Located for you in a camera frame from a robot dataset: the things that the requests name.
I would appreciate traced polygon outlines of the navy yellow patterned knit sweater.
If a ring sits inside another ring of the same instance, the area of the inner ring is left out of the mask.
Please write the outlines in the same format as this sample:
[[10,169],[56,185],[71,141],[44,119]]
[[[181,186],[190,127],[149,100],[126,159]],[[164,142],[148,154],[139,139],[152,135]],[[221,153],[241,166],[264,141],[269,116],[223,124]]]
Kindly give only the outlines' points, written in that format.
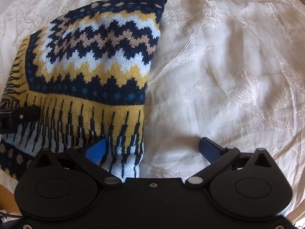
[[167,0],[103,0],[71,10],[22,41],[1,110],[39,106],[40,120],[1,133],[1,169],[20,179],[41,149],[105,138],[98,163],[139,176],[145,90]]

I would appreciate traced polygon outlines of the white embroidered bedspread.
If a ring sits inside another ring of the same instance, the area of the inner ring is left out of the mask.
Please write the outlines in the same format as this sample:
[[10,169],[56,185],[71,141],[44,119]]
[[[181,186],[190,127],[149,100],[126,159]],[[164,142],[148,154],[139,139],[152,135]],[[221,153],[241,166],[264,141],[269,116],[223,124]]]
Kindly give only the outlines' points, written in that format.
[[[22,39],[98,0],[1,0],[1,83]],[[201,137],[263,147],[304,215],[304,4],[300,0],[168,0],[144,107],[140,176],[186,179],[208,162]]]

